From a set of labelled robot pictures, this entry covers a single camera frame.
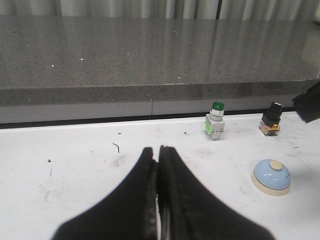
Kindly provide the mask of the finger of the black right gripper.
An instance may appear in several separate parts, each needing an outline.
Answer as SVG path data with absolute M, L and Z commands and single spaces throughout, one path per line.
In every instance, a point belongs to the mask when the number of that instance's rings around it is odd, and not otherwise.
M 305 123 L 320 118 L 320 83 L 310 87 L 305 93 L 296 96 L 293 108 Z

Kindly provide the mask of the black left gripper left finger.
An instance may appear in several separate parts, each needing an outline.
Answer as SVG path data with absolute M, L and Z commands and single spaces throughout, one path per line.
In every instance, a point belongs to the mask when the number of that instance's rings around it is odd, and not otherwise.
M 54 240 L 157 239 L 157 171 L 153 150 L 143 149 L 126 178 L 103 200 L 63 223 Z

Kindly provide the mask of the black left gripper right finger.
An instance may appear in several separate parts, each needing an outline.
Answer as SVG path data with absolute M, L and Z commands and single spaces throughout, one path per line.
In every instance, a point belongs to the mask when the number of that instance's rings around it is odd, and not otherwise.
M 163 240 L 274 239 L 207 190 L 173 147 L 159 151 L 158 206 Z

